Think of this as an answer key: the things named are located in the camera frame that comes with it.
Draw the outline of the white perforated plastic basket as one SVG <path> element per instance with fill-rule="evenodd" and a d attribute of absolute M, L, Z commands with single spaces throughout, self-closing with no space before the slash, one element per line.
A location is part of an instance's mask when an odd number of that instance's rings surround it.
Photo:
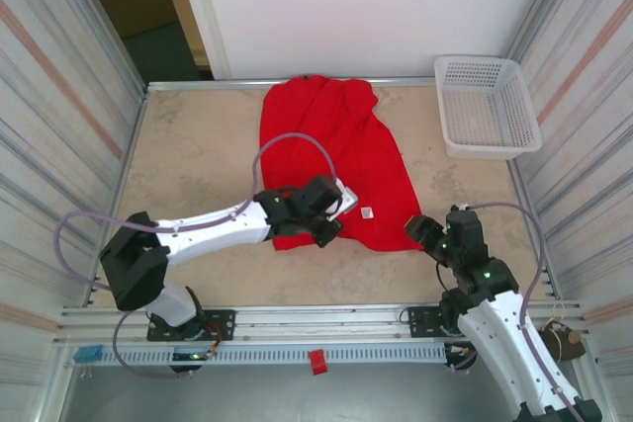
<path fill-rule="evenodd" d="M 434 61 L 448 156 L 512 160 L 542 146 L 520 65 L 510 59 L 447 55 Z"/>

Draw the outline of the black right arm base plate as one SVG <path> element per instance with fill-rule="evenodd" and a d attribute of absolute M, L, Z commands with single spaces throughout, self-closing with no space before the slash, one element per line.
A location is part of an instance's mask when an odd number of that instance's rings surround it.
<path fill-rule="evenodd" d="M 439 306 L 409 306 L 404 310 L 411 338 L 464 338 L 457 323 L 445 317 Z"/>

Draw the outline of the aluminium mounting rail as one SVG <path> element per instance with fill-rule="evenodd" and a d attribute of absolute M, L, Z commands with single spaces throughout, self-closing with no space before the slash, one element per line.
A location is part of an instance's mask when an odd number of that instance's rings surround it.
<path fill-rule="evenodd" d="M 234 311 L 231 344 L 387 343 L 409 340 L 404 304 L 228 306 Z M 581 306 L 575 300 L 535 300 L 529 314 L 537 327 L 550 318 L 588 337 Z M 109 307 L 68 308 L 61 312 L 53 345 L 109 344 L 123 313 Z M 123 346 L 146 342 L 149 320 L 136 311 L 124 321 L 118 336 Z"/>

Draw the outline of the door frame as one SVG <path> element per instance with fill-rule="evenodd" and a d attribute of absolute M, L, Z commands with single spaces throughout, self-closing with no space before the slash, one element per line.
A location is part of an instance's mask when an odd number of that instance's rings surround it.
<path fill-rule="evenodd" d="M 172 0 L 194 62 L 214 80 L 233 78 L 213 0 Z"/>

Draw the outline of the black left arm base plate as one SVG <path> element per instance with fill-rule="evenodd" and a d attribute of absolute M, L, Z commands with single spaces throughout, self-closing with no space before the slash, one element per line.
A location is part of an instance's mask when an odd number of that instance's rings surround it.
<path fill-rule="evenodd" d="M 206 309 L 202 315 L 174 327 L 158 315 L 152 314 L 146 339 L 150 342 L 231 341 L 234 321 L 234 310 Z"/>

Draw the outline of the blue plastic clip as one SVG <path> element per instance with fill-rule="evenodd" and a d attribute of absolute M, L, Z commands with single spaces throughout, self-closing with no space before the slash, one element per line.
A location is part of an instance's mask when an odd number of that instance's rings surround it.
<path fill-rule="evenodd" d="M 102 345 L 82 346 L 74 352 L 72 359 L 76 364 L 92 364 L 99 362 L 102 358 L 102 354 Z"/>

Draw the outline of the red t-shirt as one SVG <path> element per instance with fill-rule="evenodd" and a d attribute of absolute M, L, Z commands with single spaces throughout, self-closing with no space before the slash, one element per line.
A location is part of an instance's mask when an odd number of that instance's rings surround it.
<path fill-rule="evenodd" d="M 377 252 L 415 250 L 405 226 L 421 209 L 397 143 L 374 114 L 377 104 L 371 85 L 358 79 L 303 76 L 272 87 L 260 142 L 277 142 L 261 158 L 263 185 L 302 188 L 334 175 L 358 197 L 340 218 L 340 237 Z"/>

